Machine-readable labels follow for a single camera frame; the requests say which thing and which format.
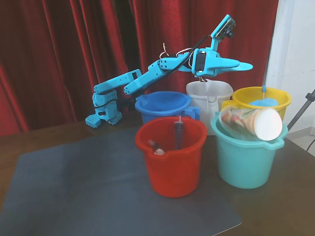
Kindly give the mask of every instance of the teal bucket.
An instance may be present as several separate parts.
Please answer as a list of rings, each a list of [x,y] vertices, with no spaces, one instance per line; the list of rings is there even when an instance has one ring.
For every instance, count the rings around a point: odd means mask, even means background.
[[[218,169],[221,178],[238,188],[258,188],[269,177],[277,149],[284,146],[288,129],[283,124],[280,136],[272,141],[243,141],[231,138],[219,122],[219,114],[211,120],[217,136]]]

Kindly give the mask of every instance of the white wall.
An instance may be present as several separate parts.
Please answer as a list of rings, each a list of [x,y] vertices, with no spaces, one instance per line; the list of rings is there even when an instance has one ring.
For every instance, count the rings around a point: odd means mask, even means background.
[[[292,103],[284,117],[288,124],[306,102],[306,94],[315,89],[315,0],[280,0],[277,18],[266,85],[290,93]],[[315,102],[290,132],[313,125]]]

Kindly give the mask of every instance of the robotic arm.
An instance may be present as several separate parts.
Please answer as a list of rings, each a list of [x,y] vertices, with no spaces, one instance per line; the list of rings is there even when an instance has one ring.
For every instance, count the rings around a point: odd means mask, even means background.
[[[176,70],[191,72],[195,77],[215,77],[228,71],[251,70],[251,64],[221,58],[217,53],[219,42],[226,36],[231,38],[234,35],[232,31],[234,27],[235,21],[226,15],[211,34],[210,48],[197,48],[210,36],[207,35],[190,52],[161,58],[149,65],[148,71],[144,74],[137,69],[94,86],[95,114],[86,118],[86,124],[96,128],[102,119],[110,124],[116,124],[122,118],[122,113],[117,109],[117,92],[113,90],[120,86],[125,85],[124,93],[132,95],[131,102],[134,103],[135,98],[141,95],[148,86]]]

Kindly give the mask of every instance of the red curtain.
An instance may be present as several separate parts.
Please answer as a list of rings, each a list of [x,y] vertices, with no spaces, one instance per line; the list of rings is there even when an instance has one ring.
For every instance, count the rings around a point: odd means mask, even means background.
[[[93,86],[126,73],[124,48],[138,47],[131,46],[132,40],[126,43],[126,30],[122,43],[112,1],[0,1],[0,135],[80,121],[94,112]],[[123,3],[116,2],[118,11],[122,6],[130,11]],[[225,58],[249,62],[254,69],[214,79],[230,83],[234,90],[261,85],[278,1],[129,3],[142,72],[158,59],[163,42],[170,54],[191,47],[230,14],[236,21],[236,34],[221,42],[218,52]],[[201,46],[210,43],[209,39]],[[185,92],[186,84],[193,80],[189,73],[176,72],[151,91]]]
[[[0,1],[0,135],[84,120],[128,71],[111,1]]]
[[[235,21],[235,36],[219,44],[223,58],[251,63],[245,72],[228,72],[214,80],[228,82],[234,90],[261,86],[269,55],[277,0],[129,0],[132,6],[140,49],[141,69],[158,59],[163,42],[169,54],[192,47],[210,34],[226,14]],[[209,47],[211,39],[200,47]],[[153,90],[186,92],[186,84],[196,80],[191,74],[176,72],[157,83]]]

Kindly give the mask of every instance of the dark table surface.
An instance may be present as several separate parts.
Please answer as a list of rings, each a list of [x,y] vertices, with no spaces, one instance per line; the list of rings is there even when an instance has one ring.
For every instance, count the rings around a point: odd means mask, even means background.
[[[104,122],[98,129],[91,129],[82,121],[0,137],[0,208],[21,154],[141,124],[140,114],[132,112],[119,124]],[[268,182],[260,188],[244,190],[225,183],[218,176],[214,136],[208,136],[203,151],[211,159],[209,171],[215,185],[242,217],[240,226],[220,235],[315,235],[314,156],[286,139],[284,148],[276,153]]]

